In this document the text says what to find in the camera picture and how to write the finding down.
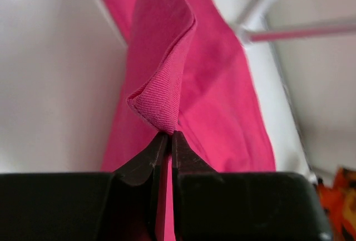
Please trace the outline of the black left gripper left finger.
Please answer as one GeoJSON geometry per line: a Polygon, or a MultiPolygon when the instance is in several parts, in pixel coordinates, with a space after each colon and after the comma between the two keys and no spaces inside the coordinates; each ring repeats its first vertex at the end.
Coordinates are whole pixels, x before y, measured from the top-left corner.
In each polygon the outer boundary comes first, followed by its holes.
{"type": "Polygon", "coordinates": [[[148,146],[115,171],[111,194],[111,240],[163,240],[169,137],[148,146]]]}

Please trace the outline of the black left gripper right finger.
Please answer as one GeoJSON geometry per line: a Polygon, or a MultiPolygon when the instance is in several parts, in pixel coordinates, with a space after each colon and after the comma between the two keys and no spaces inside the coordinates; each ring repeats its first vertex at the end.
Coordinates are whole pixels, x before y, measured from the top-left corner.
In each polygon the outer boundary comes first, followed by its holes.
{"type": "Polygon", "coordinates": [[[190,147],[181,131],[172,136],[172,185],[176,240],[203,240],[219,223],[211,210],[217,172],[190,147]]]}

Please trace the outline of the pink trousers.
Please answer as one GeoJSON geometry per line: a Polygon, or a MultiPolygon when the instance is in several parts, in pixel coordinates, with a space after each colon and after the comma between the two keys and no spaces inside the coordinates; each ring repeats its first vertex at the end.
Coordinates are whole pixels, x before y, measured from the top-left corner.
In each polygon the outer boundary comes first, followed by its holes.
{"type": "Polygon", "coordinates": [[[166,134],[164,240],[176,240],[172,136],[181,131],[217,172],[205,195],[219,226],[203,240],[257,239],[256,180],[276,167],[242,45],[212,0],[103,2],[127,43],[103,170],[115,172],[166,134]]]}

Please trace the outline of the orange camouflage shorts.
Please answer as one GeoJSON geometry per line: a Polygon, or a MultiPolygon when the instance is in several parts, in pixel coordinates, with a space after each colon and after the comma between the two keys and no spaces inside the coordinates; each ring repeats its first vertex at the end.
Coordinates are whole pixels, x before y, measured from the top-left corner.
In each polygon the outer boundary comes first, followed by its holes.
{"type": "Polygon", "coordinates": [[[319,178],[316,190],[334,240],[355,240],[355,170],[339,168],[332,186],[319,178]]]}

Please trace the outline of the aluminium table edge rail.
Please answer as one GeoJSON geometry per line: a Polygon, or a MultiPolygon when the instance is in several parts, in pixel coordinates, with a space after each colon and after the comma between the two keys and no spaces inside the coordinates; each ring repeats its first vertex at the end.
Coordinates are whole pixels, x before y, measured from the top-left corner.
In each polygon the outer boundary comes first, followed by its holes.
{"type": "Polygon", "coordinates": [[[297,143],[298,143],[298,152],[300,154],[300,158],[301,159],[300,159],[299,166],[295,167],[295,168],[298,169],[300,173],[303,173],[303,175],[311,183],[317,183],[317,179],[318,178],[317,178],[315,172],[313,172],[312,168],[310,167],[310,164],[308,163],[308,158],[307,158],[306,152],[304,150],[298,119],[297,119],[296,112],[295,112],[294,107],[293,107],[293,103],[292,103],[292,100],[291,100],[291,95],[290,95],[290,92],[289,92],[289,89],[288,89],[288,85],[287,85],[287,82],[286,82],[285,77],[284,77],[280,56],[278,54],[278,50],[276,49],[276,45],[274,44],[275,42],[276,41],[267,41],[267,43],[269,44],[270,50],[272,52],[273,59],[274,59],[274,62],[275,62],[275,65],[276,65],[276,68],[277,68],[281,83],[282,83],[284,94],[285,94],[286,100],[288,102],[290,113],[291,113],[291,116],[293,118],[293,125],[294,125],[295,132],[296,132],[296,135],[297,135],[297,137],[295,139],[297,140],[297,143]]]}

